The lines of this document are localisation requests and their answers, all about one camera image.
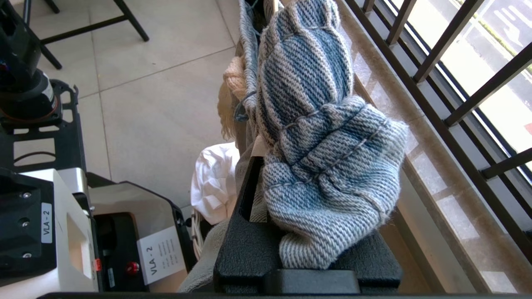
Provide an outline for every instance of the green grass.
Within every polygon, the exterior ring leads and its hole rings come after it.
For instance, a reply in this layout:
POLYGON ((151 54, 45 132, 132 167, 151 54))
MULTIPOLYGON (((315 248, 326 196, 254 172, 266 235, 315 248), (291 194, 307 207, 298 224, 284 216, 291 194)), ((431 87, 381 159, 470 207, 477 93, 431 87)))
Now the green grass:
MULTIPOLYGON (((463 0, 454 0, 457 4, 462 5, 464 3, 463 0)), ((501 47, 503 47, 512 57, 515 57, 517 55, 517 52, 508 45, 504 39, 500 35, 498 35, 495 30, 493 30, 488 24, 486 24, 484 21, 478 18, 478 14, 475 13, 473 15, 473 18, 477 19, 478 23, 495 39, 501 47)), ((527 72, 532 76, 532 64, 526 67, 527 72)))

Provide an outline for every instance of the metal railing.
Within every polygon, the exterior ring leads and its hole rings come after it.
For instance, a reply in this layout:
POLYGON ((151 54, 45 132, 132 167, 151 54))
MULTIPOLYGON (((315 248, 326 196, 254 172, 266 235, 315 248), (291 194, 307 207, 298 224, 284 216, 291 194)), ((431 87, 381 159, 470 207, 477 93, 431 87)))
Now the metal railing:
POLYGON ((532 161, 532 148, 515 153, 477 109, 532 62, 532 44, 468 96, 440 63, 440 58, 483 1, 465 0, 428 55, 419 45, 421 38, 416 36, 415 28, 409 26, 409 30, 405 30, 416 0, 404 0, 396 14, 384 1, 345 0, 483 199, 532 263, 532 187, 531 178, 523 174, 529 171, 524 164, 532 161), (498 137, 499 143, 492 135, 498 137))

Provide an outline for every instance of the window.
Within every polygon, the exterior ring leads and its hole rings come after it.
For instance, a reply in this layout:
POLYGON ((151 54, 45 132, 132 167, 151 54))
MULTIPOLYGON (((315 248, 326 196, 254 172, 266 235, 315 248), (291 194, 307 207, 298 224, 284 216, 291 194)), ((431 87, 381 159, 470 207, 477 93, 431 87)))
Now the window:
POLYGON ((532 0, 346 2, 532 262, 532 0))

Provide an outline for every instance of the blue striped knit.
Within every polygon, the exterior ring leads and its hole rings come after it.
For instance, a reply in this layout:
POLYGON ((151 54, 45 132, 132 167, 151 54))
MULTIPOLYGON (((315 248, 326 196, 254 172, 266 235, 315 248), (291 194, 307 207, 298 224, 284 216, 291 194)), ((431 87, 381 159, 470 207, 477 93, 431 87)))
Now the blue striped knit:
POLYGON ((265 28, 256 122, 272 219, 289 233, 285 268, 326 269, 395 206, 406 125, 352 96, 349 50, 332 0, 296 0, 265 28))

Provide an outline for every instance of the marble windowsill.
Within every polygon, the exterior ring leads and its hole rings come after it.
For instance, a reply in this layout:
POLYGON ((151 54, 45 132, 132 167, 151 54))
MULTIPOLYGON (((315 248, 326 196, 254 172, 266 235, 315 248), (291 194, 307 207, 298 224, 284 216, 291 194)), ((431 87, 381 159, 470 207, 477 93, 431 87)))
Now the marble windowsill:
POLYGON ((390 118, 409 125, 403 171, 475 289, 531 293, 532 265, 493 218, 348 6, 342 0, 337 3, 351 49, 355 91, 390 118))

